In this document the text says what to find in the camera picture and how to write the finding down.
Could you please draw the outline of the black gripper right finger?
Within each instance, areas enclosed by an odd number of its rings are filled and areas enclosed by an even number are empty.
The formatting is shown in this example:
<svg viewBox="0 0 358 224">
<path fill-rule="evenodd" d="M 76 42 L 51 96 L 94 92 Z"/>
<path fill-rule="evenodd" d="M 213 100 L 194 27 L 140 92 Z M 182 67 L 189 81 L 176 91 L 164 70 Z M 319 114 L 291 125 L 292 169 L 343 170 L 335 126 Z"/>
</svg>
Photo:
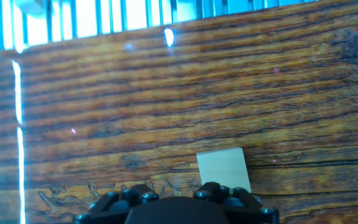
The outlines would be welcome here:
<svg viewBox="0 0 358 224">
<path fill-rule="evenodd" d="M 207 182 L 194 191 L 193 198 L 217 205 L 229 223 L 279 224 L 277 209 L 267 208 L 242 187 L 230 189 L 217 182 Z"/>
</svg>

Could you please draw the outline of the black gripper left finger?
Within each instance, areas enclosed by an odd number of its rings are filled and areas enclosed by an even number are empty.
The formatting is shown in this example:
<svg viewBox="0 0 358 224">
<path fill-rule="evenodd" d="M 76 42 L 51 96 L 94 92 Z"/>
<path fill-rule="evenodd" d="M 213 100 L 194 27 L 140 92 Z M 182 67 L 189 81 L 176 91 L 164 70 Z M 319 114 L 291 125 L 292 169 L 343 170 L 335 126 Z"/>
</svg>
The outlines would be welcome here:
<svg viewBox="0 0 358 224">
<path fill-rule="evenodd" d="M 138 205 L 159 199 L 148 185 L 139 184 L 122 192 L 108 192 L 93 203 L 88 212 L 76 215 L 73 224 L 123 224 L 129 212 Z"/>
</svg>

